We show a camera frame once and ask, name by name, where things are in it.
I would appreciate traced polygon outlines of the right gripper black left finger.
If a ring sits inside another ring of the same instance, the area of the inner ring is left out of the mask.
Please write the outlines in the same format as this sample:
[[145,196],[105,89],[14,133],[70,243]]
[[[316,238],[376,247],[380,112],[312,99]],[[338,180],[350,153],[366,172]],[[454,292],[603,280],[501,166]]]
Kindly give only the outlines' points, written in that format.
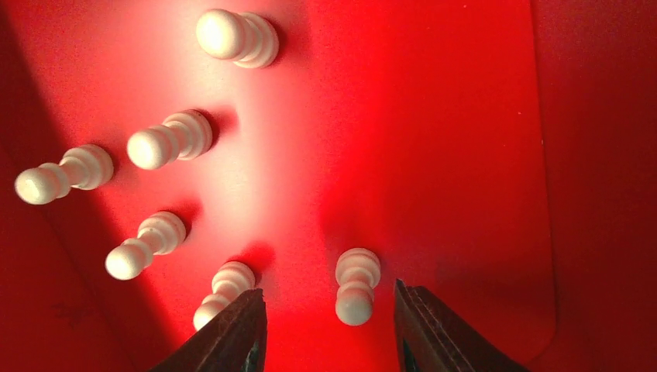
[[267,311],[260,288],[244,291],[152,372],[263,371]]

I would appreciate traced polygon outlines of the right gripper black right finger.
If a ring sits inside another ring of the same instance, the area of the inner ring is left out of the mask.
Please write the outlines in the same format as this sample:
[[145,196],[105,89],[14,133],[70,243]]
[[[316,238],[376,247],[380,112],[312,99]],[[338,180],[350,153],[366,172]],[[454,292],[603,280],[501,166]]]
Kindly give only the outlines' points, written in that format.
[[526,371],[423,286],[394,285],[401,371]]

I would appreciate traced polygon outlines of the red tray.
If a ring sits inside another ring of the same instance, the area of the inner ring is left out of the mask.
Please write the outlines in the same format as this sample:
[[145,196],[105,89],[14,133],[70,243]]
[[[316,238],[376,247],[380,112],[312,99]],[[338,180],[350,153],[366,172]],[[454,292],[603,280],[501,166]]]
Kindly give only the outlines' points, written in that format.
[[[274,62],[206,54],[210,9],[270,22]],[[206,153],[132,163],[188,109]],[[84,144],[109,182],[16,194]],[[111,277],[159,211],[186,240]],[[359,326],[335,313],[352,248],[381,265]],[[260,279],[268,371],[398,370],[397,279],[531,370],[654,371],[656,3],[3,1],[1,369],[149,370],[227,260]]]

